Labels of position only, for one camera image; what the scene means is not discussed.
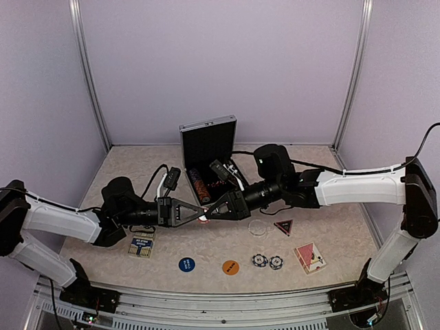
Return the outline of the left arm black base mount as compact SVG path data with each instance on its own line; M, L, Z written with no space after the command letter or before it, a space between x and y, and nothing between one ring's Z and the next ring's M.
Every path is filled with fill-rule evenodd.
M62 289L60 299L76 306L114 314L120 300L120 292L94 287L88 280L77 278Z

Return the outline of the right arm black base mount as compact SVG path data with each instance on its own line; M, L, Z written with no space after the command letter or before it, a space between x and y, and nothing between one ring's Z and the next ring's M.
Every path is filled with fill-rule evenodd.
M328 297L333 313L363 307L376 303L378 300L377 294L369 288L361 288L355 285L331 290Z

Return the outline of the aluminium poker chip case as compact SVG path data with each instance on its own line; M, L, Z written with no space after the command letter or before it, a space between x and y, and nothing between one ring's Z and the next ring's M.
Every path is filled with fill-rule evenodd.
M219 160L223 164L233 165L244 178L245 186L249 183L237 164L232 159L232 151L237 127L237 118L234 115L226 115L209 120L181 124L179 126L181 152L183 166L190 187L195 195L195 199L200 206L208 206L216 202L223 194L238 188L227 181L225 186L209 189L209 183L220 180L217 174L210 169L210 164L214 160ZM211 200L209 203L202 204L193 184L189 178L189 170L196 168L208 189Z

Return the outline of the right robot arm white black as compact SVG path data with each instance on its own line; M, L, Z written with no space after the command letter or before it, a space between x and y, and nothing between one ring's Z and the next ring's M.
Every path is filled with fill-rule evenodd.
M266 144L253 152L261 181L224 194L206 211L207 219L246 219L253 210L283 200L293 208L316 209L334 204L385 203L403 207L403 219L369 259L352 287L329 292L333 311L365 306L389 297L386 281L418 242L439 227L437 194L416 155L403 164L368 170L336 170L309 165L298 172L287 149Z

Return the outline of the red poker chip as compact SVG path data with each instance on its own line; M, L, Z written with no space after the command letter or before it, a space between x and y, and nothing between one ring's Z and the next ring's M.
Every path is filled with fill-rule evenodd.
M206 213L207 213L207 211L208 211L207 208L204 208L204 209L203 209L203 215L201 215L201 216L198 218L198 220L199 220L200 222L202 222L202 223L209 222L209 219L206 218Z

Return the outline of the blue white poker chip stack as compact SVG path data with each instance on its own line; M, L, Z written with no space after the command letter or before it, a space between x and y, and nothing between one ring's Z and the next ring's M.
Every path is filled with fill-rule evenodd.
M268 260L266 256L262 254L255 254L252 257L252 264L256 267L266 267L268 263Z

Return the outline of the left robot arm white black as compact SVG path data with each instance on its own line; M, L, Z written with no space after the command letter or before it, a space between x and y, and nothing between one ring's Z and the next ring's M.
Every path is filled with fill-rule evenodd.
M136 195L128 177L112 179L101 193L101 207L77 209L34 196L22 181L11 181L1 189L1 255L57 282L65 300L74 298L87 306L100 294L115 292L92 286L78 261L61 257L31 231L51 232L108 248L126 236L129 226L176 228L205 213L199 206L167 195L146 201Z

